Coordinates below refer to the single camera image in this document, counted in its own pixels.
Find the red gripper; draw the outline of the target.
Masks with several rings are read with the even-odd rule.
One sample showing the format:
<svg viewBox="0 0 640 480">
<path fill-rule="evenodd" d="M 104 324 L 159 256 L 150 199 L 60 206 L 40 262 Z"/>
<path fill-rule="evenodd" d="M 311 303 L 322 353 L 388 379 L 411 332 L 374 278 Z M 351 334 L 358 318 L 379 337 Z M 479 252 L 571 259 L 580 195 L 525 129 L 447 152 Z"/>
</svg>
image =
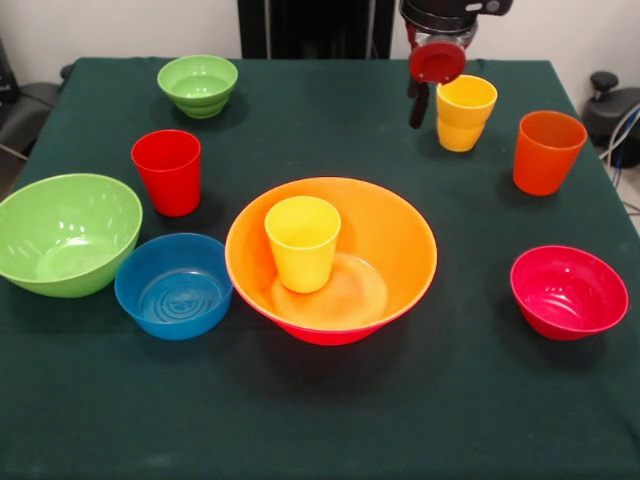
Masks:
<svg viewBox="0 0 640 480">
<path fill-rule="evenodd" d="M 467 33 L 426 31 L 409 22 L 405 26 L 411 47 L 407 96 L 413 105 L 409 125 L 419 129 L 429 104 L 430 88 L 427 83 L 446 84 L 463 73 L 466 67 Z"/>
</svg>

